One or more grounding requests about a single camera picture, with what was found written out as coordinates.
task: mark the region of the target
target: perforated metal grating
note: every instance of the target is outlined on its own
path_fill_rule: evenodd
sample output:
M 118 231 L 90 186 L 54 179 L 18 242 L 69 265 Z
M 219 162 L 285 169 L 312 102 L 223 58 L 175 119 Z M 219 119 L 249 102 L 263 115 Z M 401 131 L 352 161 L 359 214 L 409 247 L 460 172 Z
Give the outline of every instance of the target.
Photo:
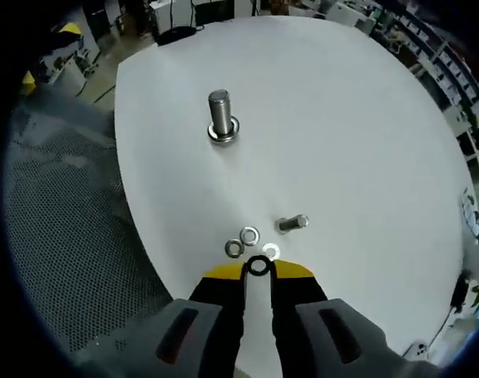
M 171 298 L 132 224 L 114 141 L 24 104 L 11 128 L 3 203 L 28 297 L 64 350 L 109 335 L 122 351 L 126 324 Z

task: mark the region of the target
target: workshop background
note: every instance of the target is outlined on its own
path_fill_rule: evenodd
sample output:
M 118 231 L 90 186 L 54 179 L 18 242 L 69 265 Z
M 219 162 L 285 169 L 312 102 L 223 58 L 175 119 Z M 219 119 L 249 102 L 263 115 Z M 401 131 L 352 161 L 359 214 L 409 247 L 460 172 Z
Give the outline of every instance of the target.
M 22 283 L 76 361 L 122 351 L 131 327 L 171 301 L 147 260 L 122 188 L 113 131 L 117 66 L 172 26 L 200 29 L 268 15 L 358 28 L 394 54 L 447 118 L 479 198 L 479 56 L 442 28 L 433 8 L 366 0 L 88 1 L 50 31 L 73 42 L 49 46 L 24 79 L 4 177 L 9 242 Z M 470 278 L 479 282 L 479 256 L 470 260 Z M 470 289 L 466 296 L 464 310 L 447 320 L 465 320 L 465 329 L 438 335 L 430 361 L 451 361 L 479 324 Z

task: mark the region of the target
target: metal mesh floor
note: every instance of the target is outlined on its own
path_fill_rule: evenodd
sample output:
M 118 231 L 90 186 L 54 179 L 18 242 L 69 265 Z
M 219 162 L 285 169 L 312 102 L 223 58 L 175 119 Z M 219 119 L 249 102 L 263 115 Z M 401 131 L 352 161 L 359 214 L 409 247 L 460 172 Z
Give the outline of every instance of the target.
M 20 104 L 3 180 L 21 282 L 72 355 L 103 335 L 122 350 L 121 330 L 171 300 L 132 223 L 114 141 L 94 139 Z

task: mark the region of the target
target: yellow object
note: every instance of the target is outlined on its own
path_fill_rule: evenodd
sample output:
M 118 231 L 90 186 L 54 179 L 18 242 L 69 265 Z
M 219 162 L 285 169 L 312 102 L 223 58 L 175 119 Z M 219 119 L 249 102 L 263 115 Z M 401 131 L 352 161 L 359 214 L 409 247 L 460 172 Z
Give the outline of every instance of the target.
M 293 262 L 276 260 L 274 265 L 277 269 L 277 278 L 304 278 L 313 277 L 313 273 L 302 265 Z
M 76 26 L 76 24 L 74 24 L 73 22 L 68 22 L 65 26 L 61 28 L 59 32 L 66 32 L 66 31 L 73 34 L 78 34 L 78 35 L 82 34 L 79 27 Z
M 205 278 L 218 278 L 220 280 L 239 280 L 243 271 L 243 263 L 217 265 L 215 268 L 206 272 Z
M 26 75 L 22 79 L 22 91 L 29 95 L 32 93 L 36 88 L 35 78 L 33 77 L 32 73 L 27 71 Z

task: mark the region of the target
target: round white tabletop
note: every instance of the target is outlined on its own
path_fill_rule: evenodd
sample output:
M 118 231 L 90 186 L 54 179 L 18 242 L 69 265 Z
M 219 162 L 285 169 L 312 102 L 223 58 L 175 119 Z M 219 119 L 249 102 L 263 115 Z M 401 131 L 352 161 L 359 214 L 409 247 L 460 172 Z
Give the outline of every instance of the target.
M 210 143 L 208 94 L 225 88 L 239 138 Z M 359 30 L 300 17 L 209 24 L 119 67 L 117 149 L 129 208 L 174 298 L 233 262 L 245 226 L 313 271 L 403 353 L 434 337 L 462 261 L 459 146 L 423 86 Z M 281 217 L 308 227 L 278 234 Z M 281 376 L 269 279 L 249 277 L 237 365 Z

